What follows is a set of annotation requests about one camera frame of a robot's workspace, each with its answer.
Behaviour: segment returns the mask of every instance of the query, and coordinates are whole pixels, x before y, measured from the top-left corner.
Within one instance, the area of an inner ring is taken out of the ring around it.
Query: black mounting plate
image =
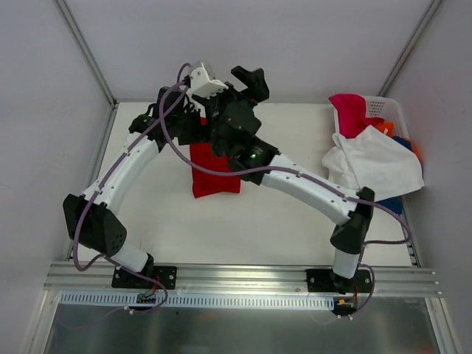
[[[151,271],[150,277],[156,278],[167,290],[174,290],[177,281],[177,267],[157,266]],[[115,269],[111,281],[112,288],[118,289],[151,289],[153,283],[135,277],[123,269]]]
[[[338,293],[338,289],[330,278],[331,269],[307,269],[307,286],[309,293]],[[368,294],[372,290],[372,278],[366,269],[358,269],[352,278],[351,286],[347,293],[354,293],[355,286],[358,287],[358,294]]]

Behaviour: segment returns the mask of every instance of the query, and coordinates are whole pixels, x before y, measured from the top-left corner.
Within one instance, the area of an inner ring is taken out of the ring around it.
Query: basket
[[[401,111],[400,103],[385,97],[362,96],[367,104],[368,117],[384,118],[388,122],[393,122],[395,128],[393,134],[409,139],[408,129]],[[338,110],[334,108],[334,125],[336,133],[339,133]]]

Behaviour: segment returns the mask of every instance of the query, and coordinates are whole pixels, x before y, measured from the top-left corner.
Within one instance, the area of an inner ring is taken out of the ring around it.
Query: white slotted strip
[[[63,291],[60,303],[65,305],[149,307],[153,304],[139,304],[138,293]],[[164,294],[158,294],[161,302]],[[221,295],[221,294],[169,294],[164,307],[174,308],[258,308],[290,310],[332,310],[332,296],[266,296],[266,295]]]

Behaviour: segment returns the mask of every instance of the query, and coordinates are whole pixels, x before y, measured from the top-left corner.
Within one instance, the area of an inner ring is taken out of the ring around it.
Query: gray floor
[[[112,308],[61,305],[69,325]],[[353,321],[302,310],[162,308],[151,315],[118,311],[82,330],[56,320],[46,353],[438,353],[423,300],[373,299]]]

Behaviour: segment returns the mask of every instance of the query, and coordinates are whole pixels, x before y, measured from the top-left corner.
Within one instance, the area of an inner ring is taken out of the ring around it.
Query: white wall
[[[179,66],[263,67],[271,98],[377,94],[430,0],[69,0],[118,99],[154,100]]]
[[[425,266],[438,270],[462,346],[472,348],[472,2],[448,0],[393,87],[424,158],[408,208]]]
[[[0,353],[18,353],[52,260],[62,200],[91,172],[108,104],[50,0],[0,11]]]

